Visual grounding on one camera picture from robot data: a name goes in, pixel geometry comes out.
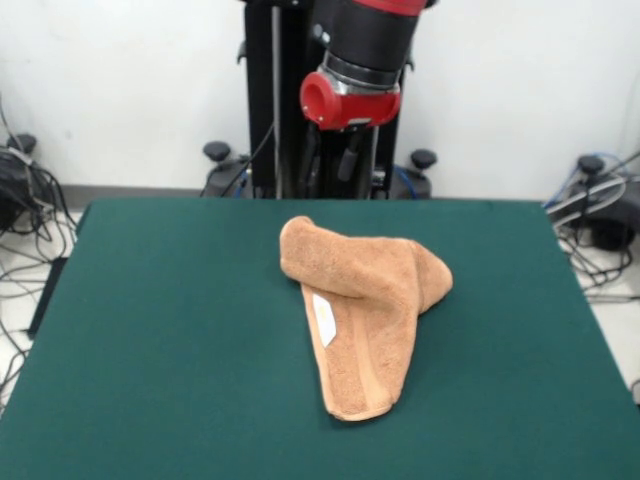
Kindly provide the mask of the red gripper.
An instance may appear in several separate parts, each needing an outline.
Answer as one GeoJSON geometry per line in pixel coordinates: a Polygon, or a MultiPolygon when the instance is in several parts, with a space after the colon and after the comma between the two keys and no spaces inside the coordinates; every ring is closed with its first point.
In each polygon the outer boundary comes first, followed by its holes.
{"type": "MultiPolygon", "coordinates": [[[[320,143],[319,131],[339,131],[350,127],[377,127],[395,118],[401,105],[398,84],[391,89],[374,89],[343,82],[328,71],[305,77],[299,92],[304,117],[310,121],[304,140],[299,173],[299,194],[309,193],[313,163],[320,143]]],[[[358,159],[361,131],[353,130],[341,157],[337,176],[349,181],[358,159]]]]}

